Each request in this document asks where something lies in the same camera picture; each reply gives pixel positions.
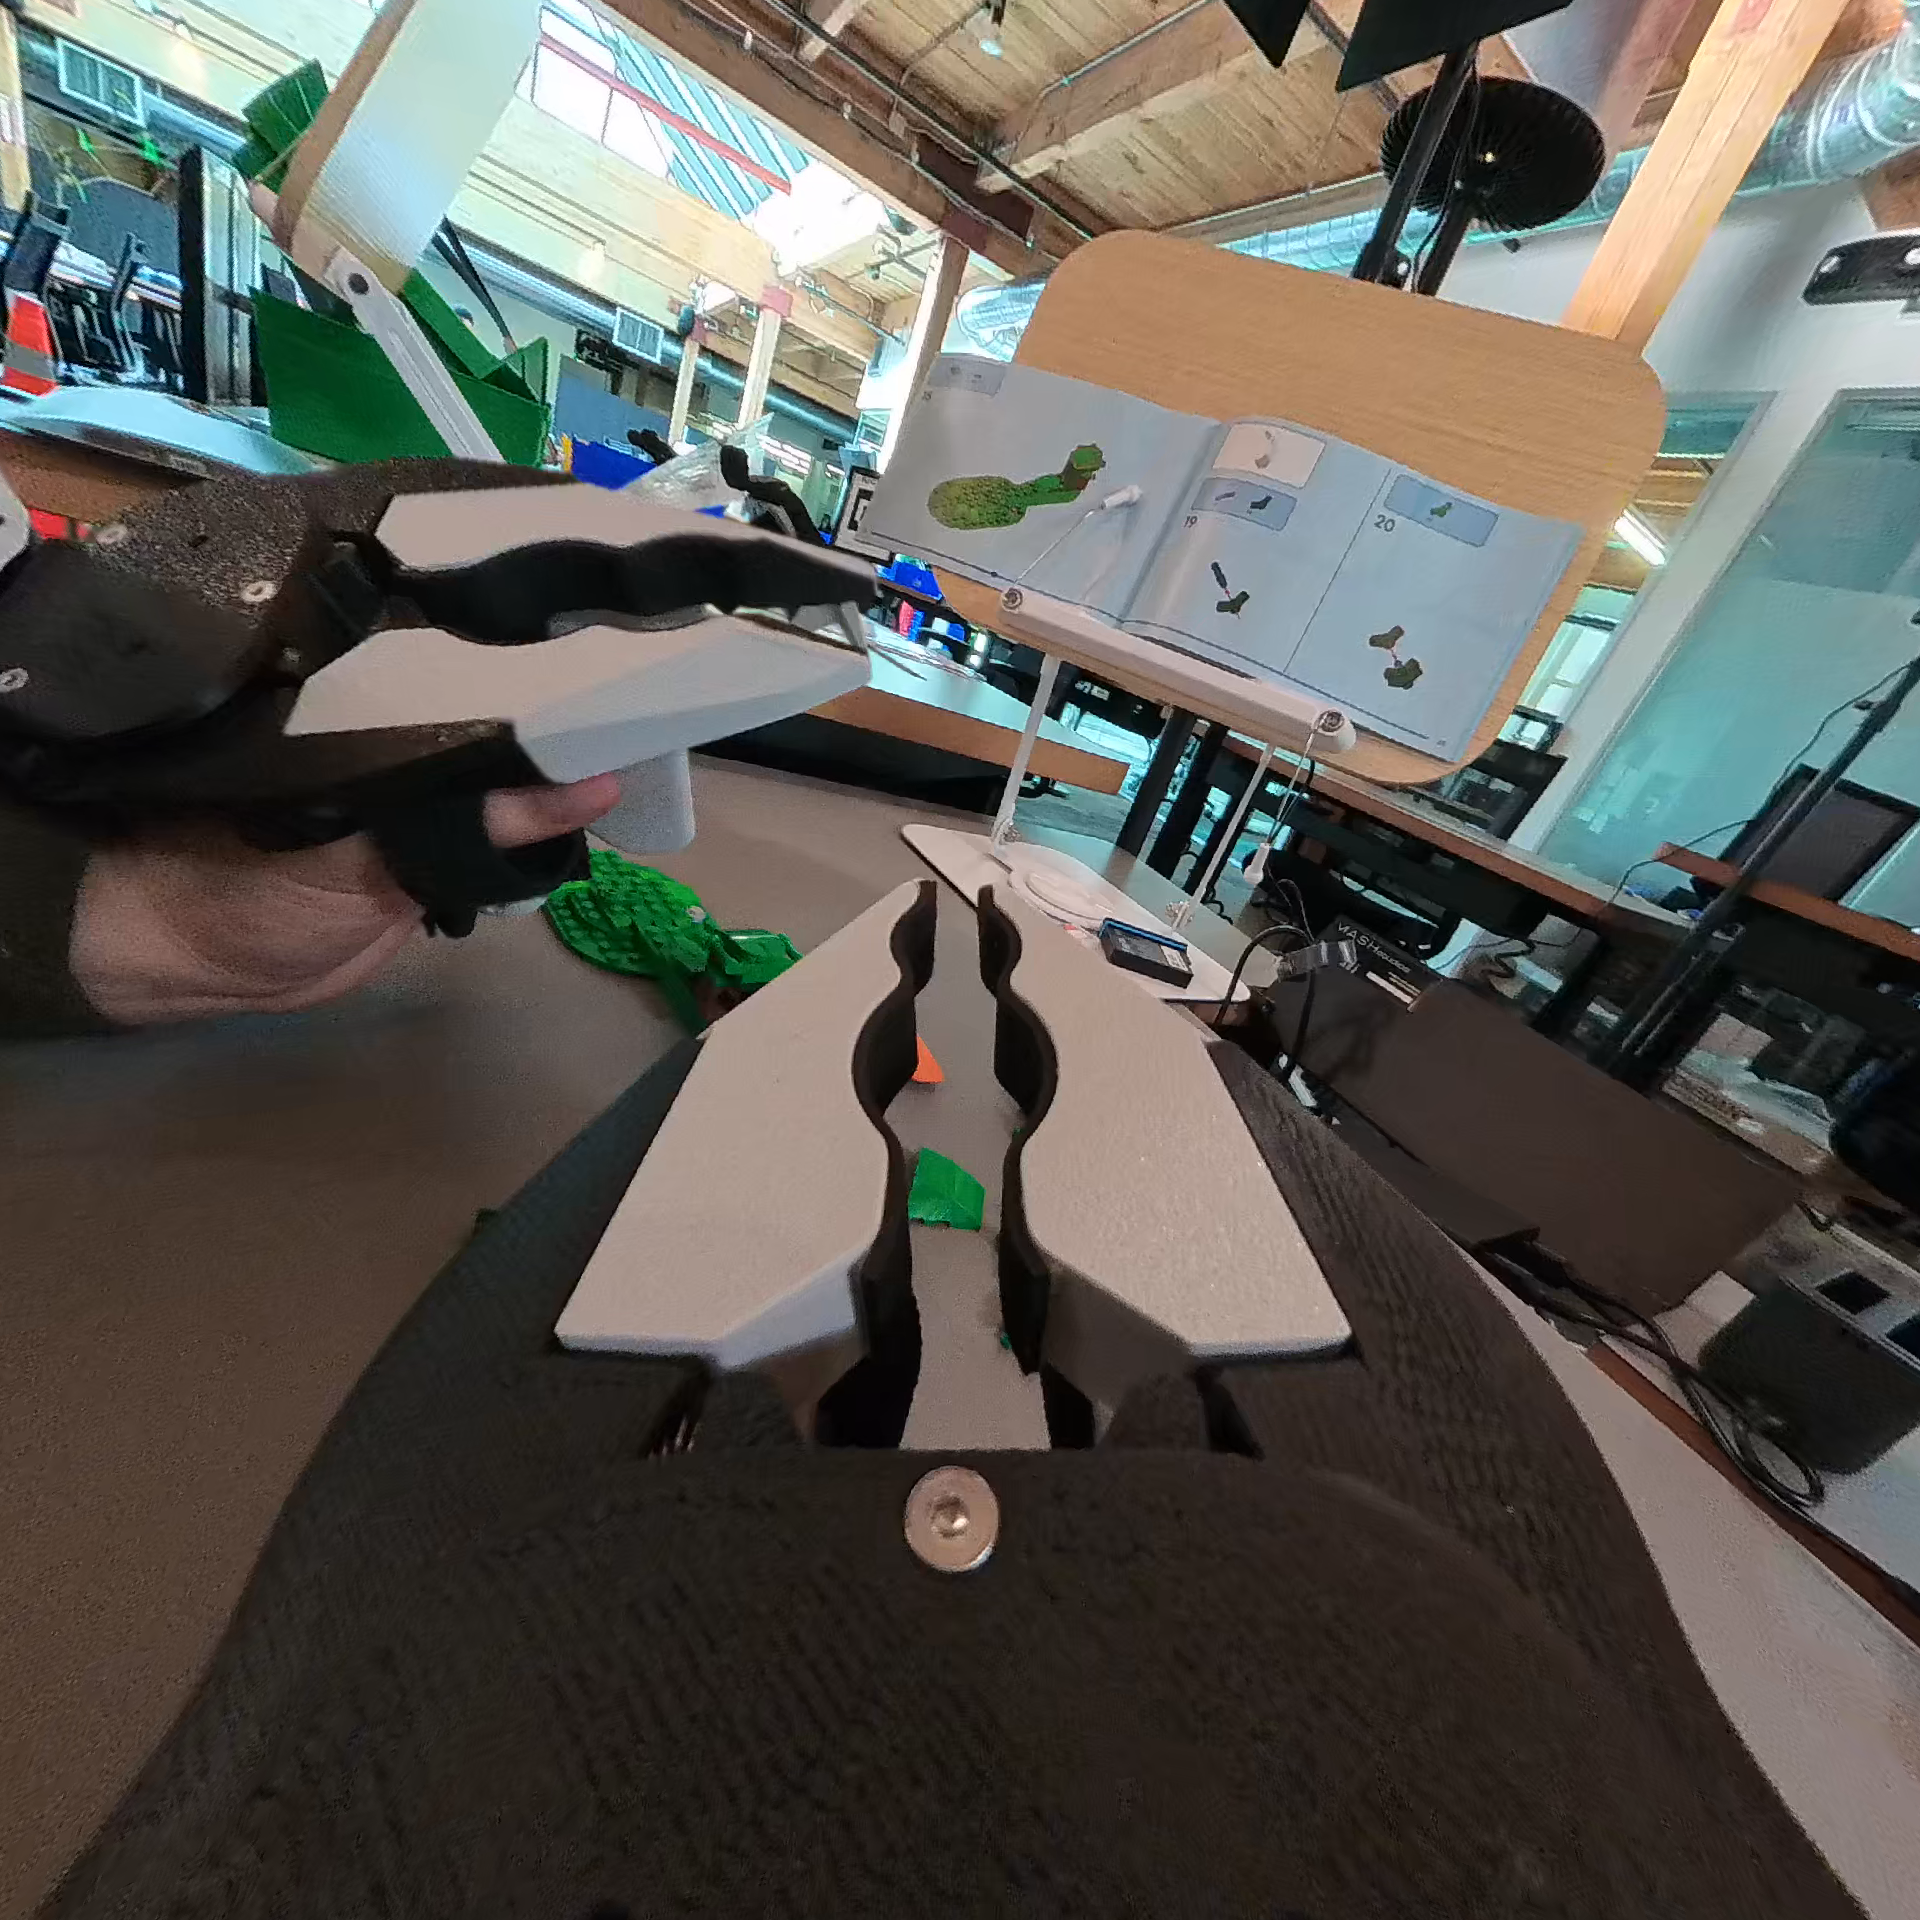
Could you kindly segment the black battery charger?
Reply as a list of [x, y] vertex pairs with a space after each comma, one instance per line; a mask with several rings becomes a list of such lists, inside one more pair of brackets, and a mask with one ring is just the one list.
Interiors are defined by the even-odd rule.
[[1823, 1476], [1856, 1475], [1919, 1427], [1919, 1308], [1845, 1269], [1757, 1295], [1696, 1365]]

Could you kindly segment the green cardboard box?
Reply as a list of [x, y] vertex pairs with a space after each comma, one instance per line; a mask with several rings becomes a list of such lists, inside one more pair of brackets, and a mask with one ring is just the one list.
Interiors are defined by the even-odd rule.
[[[551, 425], [541, 389], [546, 343], [492, 353], [427, 282], [412, 279], [404, 295], [496, 453], [538, 468]], [[384, 351], [352, 320], [259, 292], [255, 335], [277, 443], [337, 465], [448, 456]]]
[[307, 59], [264, 88], [243, 111], [244, 141], [232, 168], [255, 185], [281, 192], [301, 138], [314, 128], [329, 96], [322, 63]]

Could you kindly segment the wooden office desk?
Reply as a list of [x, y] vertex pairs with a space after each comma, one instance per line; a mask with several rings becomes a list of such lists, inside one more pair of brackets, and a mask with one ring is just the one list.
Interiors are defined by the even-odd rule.
[[[1695, 880], [1703, 880], [1724, 893], [1731, 891], [1738, 880], [1738, 868], [1732, 865], [1673, 844], [1663, 844], [1656, 851], [1652, 861]], [[1856, 947], [1888, 953], [1912, 964], [1919, 962], [1919, 931], [1898, 921], [1867, 917], [1849, 906], [1812, 897], [1776, 880], [1751, 880], [1745, 887], [1745, 898], [1773, 915], [1823, 929]]]

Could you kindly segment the wooden book stand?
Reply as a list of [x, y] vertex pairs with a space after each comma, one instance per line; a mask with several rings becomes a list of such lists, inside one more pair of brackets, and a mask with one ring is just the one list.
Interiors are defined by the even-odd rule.
[[1143, 231], [1072, 253], [1043, 289], [1013, 367], [1077, 377], [1186, 417], [1285, 418], [1404, 461], [1496, 505], [1573, 521], [1575, 557], [1491, 715], [1459, 759], [1360, 735], [1344, 755], [1287, 744], [1231, 693], [1192, 696], [1161, 666], [1093, 663], [1034, 644], [997, 595], [940, 580], [967, 619], [1048, 661], [1223, 725], [1314, 768], [1419, 787], [1485, 749], [1520, 700], [1665, 435], [1665, 391], [1640, 355], [1589, 335]]

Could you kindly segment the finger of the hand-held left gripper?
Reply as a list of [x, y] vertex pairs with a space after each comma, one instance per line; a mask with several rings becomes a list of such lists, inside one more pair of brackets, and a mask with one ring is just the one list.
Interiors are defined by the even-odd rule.
[[868, 625], [852, 607], [815, 608], [797, 626], [599, 623], [531, 644], [384, 632], [305, 683], [287, 735], [499, 723], [544, 779], [569, 784], [770, 728], [868, 682]]
[[637, 492], [396, 493], [369, 537], [391, 601], [461, 637], [553, 637], [573, 617], [868, 612], [872, 562]]

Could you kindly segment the black tripod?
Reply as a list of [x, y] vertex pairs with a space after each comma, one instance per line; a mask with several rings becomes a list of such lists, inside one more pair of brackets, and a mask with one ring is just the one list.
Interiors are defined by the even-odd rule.
[[1907, 661], [1884, 683], [1856, 700], [1864, 712], [1861, 725], [1851, 731], [1836, 757], [1808, 783], [1732, 868], [1732, 877], [1720, 883], [1715, 901], [1701, 909], [1692, 933], [1676, 947], [1672, 961], [1651, 979], [1644, 995], [1624, 1012], [1607, 1047], [1596, 1055], [1596, 1066], [1612, 1079], [1645, 1091], [1656, 1084], [1660, 1056], [1689, 997], [1713, 979], [1721, 959], [1738, 941], [1741, 901], [1764, 880], [1770, 865], [1784, 853], [1836, 784], [1851, 770], [1861, 755], [1892, 725], [1919, 685], [1919, 658]]

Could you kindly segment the black equipment case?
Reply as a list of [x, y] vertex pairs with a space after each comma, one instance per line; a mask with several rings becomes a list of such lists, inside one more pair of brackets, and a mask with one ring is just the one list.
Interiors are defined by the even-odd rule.
[[1455, 984], [1404, 1002], [1323, 968], [1266, 1010], [1343, 1113], [1641, 1313], [1679, 1308], [1797, 1208], [1780, 1163]]

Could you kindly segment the scattered green bricks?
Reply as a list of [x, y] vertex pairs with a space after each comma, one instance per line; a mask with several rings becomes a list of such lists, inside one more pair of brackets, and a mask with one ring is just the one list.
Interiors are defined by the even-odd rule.
[[[1021, 1192], [1019, 1161], [1026, 1133], [1026, 1122], [1019, 1122], [1001, 1167], [999, 1204], [1004, 1209], [1013, 1208]], [[914, 1152], [908, 1185], [908, 1221], [954, 1233], [983, 1233], [988, 1227], [988, 1209], [988, 1186], [963, 1168], [963, 1163], [927, 1146]]]

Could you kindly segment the wooden pillar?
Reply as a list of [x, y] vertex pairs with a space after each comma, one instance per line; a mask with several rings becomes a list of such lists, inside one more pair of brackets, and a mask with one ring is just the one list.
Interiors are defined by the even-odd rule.
[[1724, 2], [1560, 320], [1644, 355], [1845, 2]]

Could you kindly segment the unused hand-held gripper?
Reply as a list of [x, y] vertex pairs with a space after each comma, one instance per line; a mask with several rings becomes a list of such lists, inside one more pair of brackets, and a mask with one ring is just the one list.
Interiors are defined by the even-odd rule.
[[752, 471], [751, 453], [738, 443], [717, 450], [722, 481], [748, 503], [748, 523], [796, 537], [804, 545], [833, 547], [852, 557], [887, 562], [895, 548], [867, 529], [880, 474], [868, 465], [852, 465], [831, 523], [819, 523], [803, 493], [777, 476]]

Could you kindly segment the black computer monitor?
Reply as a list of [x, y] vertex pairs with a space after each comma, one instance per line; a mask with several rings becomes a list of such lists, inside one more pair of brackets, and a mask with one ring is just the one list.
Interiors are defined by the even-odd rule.
[[183, 391], [209, 407], [255, 404], [259, 221], [250, 183], [205, 146], [178, 159]]

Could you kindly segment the black wall light fixture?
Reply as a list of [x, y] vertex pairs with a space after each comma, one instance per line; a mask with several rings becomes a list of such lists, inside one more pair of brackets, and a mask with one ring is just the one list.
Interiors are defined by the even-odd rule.
[[1808, 307], [1898, 304], [1916, 311], [1919, 277], [1919, 231], [1875, 231], [1825, 252], [1802, 300]]

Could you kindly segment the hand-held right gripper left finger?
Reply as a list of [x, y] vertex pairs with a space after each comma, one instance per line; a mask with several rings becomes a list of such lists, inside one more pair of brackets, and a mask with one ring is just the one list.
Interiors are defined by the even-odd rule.
[[940, 889], [897, 887], [704, 1033], [556, 1324], [569, 1353], [764, 1377], [895, 1449], [921, 1377], [908, 1155]]

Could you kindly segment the black studio light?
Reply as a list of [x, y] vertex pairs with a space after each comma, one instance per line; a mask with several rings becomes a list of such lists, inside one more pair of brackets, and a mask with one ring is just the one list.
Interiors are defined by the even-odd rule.
[[1228, 252], [1434, 297], [1475, 231], [1533, 233], [1600, 185], [1610, 151], [1579, 103], [1481, 67], [1481, 44], [1444, 52], [1432, 84], [1386, 122], [1384, 196], [1320, 224], [1261, 231]]

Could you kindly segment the instruction booklet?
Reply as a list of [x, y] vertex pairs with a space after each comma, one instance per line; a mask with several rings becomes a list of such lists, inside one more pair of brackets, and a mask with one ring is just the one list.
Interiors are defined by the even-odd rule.
[[1583, 531], [1271, 417], [1213, 421], [986, 356], [940, 359], [867, 532], [997, 595], [1013, 633], [1173, 666], [1282, 741], [1459, 759]]

